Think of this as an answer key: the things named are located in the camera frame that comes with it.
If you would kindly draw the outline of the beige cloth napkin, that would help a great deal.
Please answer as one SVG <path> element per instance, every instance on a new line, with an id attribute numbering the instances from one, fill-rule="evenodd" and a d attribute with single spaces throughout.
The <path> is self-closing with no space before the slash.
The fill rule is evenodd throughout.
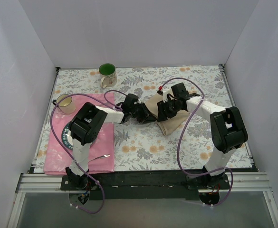
<path id="1" fill-rule="evenodd" d="M 151 112 L 151 114 L 156 118 L 156 123 L 160 127 L 163 135 L 170 135 L 184 121 L 186 121 L 189 118 L 190 113 L 185 110 L 181 110 L 173 118 L 168 119 L 166 121 L 158 122 L 157 121 L 157 117 L 158 117 L 157 103 L 162 100 L 163 100 L 163 98 L 161 95 L 155 94 L 153 97 L 151 97 L 149 100 L 147 100 L 145 102 L 145 105 L 146 105 L 147 109 Z"/>

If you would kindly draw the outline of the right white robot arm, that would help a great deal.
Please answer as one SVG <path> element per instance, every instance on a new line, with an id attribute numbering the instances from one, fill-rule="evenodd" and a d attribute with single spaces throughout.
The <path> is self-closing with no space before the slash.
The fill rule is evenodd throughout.
<path id="1" fill-rule="evenodd" d="M 159 87 L 157 93 L 162 100 L 157 103 L 159 122 L 175 117 L 179 111 L 187 111 L 190 117 L 195 114 L 211 125 L 213 151 L 199 174 L 186 173 L 187 184 L 214 188 L 223 180 L 227 163 L 233 153 L 247 140 L 240 111 L 237 107 L 222 107 L 204 100 L 204 95 L 190 94 L 184 83 L 171 87 L 171 91 Z"/>

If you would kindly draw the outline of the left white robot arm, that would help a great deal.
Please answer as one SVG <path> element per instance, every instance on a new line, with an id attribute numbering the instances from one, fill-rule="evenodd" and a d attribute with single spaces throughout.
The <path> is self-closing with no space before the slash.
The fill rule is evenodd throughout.
<path id="1" fill-rule="evenodd" d="M 69 122 L 68 128 L 73 144 L 73 162 L 66 168 L 69 182 L 77 189 L 83 190 L 88 179 L 88 157 L 91 144 L 96 140 L 101 127 L 105 123 L 123 124 L 135 118 L 140 124 L 156 121 L 156 117 L 148 110 L 145 103 L 139 102 L 134 94 L 128 94 L 121 103 L 121 110 L 95 106 L 86 102 Z"/>

